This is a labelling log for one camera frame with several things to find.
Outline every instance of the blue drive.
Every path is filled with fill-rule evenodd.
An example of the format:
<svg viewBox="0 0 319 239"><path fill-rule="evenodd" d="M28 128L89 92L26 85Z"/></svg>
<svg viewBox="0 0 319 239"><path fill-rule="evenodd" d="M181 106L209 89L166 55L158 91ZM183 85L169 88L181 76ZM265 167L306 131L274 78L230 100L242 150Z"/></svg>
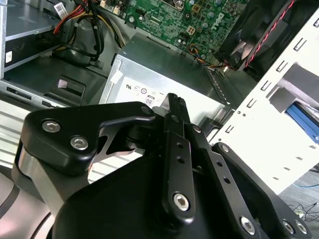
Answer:
<svg viewBox="0 0 319 239"><path fill-rule="evenodd" d="M307 114L297 103L292 104L286 110L286 114L294 119L315 143L319 143L319 123L310 114Z"/></svg>

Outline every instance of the white label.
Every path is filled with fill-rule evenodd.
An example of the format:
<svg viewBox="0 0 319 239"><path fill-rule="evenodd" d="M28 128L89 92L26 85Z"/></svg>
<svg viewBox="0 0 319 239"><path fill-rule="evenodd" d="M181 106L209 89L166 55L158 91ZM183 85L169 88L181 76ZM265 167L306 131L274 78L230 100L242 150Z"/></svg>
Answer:
<svg viewBox="0 0 319 239"><path fill-rule="evenodd" d="M156 91L129 77L124 77L115 102L139 101L152 108L154 106L160 106L166 95L164 92Z"/></svg>
<svg viewBox="0 0 319 239"><path fill-rule="evenodd" d="M110 81L114 84L118 83L120 78L123 76L123 73L121 71L116 71L114 75L110 78Z"/></svg>
<svg viewBox="0 0 319 239"><path fill-rule="evenodd" d="M54 9L58 13L58 15L61 18L61 20L64 19L68 15L68 12L66 11L63 3L61 3L61 2L59 2L56 5L54 5Z"/></svg>
<svg viewBox="0 0 319 239"><path fill-rule="evenodd" d="M8 63L12 61L12 51L9 51L5 54L5 62Z"/></svg>
<svg viewBox="0 0 319 239"><path fill-rule="evenodd" d="M218 18L216 19L216 21L214 22L214 24L211 27L212 30L217 30L217 27L221 23L221 21L224 18L224 16L225 15L222 12L218 15Z"/></svg>

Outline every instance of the blue cable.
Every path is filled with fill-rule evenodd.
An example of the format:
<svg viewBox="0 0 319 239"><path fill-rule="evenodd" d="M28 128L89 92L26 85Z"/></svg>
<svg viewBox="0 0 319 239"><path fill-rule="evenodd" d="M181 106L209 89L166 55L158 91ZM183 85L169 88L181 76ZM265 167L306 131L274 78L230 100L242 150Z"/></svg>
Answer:
<svg viewBox="0 0 319 239"><path fill-rule="evenodd" d="M315 184L315 185L311 185L311 186L300 186L300 185L296 185L293 183L294 186L299 187L299 188L313 188L313 187L317 187L319 186L319 184Z"/></svg>

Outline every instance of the power supply label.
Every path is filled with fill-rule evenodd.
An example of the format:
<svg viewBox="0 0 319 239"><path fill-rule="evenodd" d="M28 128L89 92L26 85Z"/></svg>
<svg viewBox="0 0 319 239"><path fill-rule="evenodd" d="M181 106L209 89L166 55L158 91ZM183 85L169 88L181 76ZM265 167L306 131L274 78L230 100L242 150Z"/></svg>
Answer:
<svg viewBox="0 0 319 239"><path fill-rule="evenodd" d="M140 101L150 108L160 106L167 93L159 92L153 88L135 81L129 77L124 77L115 102Z"/></svg>

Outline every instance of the green circuit board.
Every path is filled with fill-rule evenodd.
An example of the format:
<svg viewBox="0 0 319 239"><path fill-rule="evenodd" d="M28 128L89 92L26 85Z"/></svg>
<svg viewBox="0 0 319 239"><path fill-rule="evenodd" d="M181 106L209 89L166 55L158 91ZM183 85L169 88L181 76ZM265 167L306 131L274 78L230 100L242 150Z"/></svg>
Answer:
<svg viewBox="0 0 319 239"><path fill-rule="evenodd" d="M249 0L108 1L109 5L106 2L104 8L128 24L184 51L194 43L205 61L213 64L214 52L220 48Z"/></svg>

